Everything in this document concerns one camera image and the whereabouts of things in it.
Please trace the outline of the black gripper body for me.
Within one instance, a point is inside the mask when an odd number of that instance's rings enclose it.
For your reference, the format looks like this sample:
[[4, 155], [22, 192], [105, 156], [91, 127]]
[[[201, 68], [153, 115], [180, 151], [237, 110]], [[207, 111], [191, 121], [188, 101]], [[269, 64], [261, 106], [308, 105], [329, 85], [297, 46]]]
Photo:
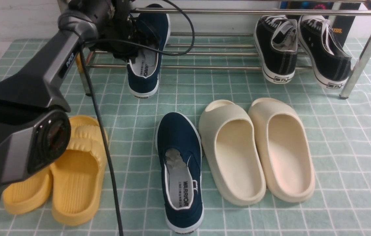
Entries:
[[111, 53], [114, 58], [128, 61], [137, 55], [139, 47], [139, 33], [136, 20], [131, 15], [132, 0], [112, 0], [115, 8], [113, 18], [109, 20], [103, 30], [99, 42], [99, 50]]

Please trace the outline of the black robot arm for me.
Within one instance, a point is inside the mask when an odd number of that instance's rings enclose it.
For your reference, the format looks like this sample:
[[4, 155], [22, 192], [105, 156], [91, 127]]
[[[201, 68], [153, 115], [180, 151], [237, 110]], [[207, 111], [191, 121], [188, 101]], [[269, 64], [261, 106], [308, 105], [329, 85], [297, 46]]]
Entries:
[[77, 55], [97, 42], [106, 24], [127, 20], [128, 0], [72, 0], [57, 33], [17, 73], [0, 82], [0, 201], [63, 154], [71, 108], [60, 88]]

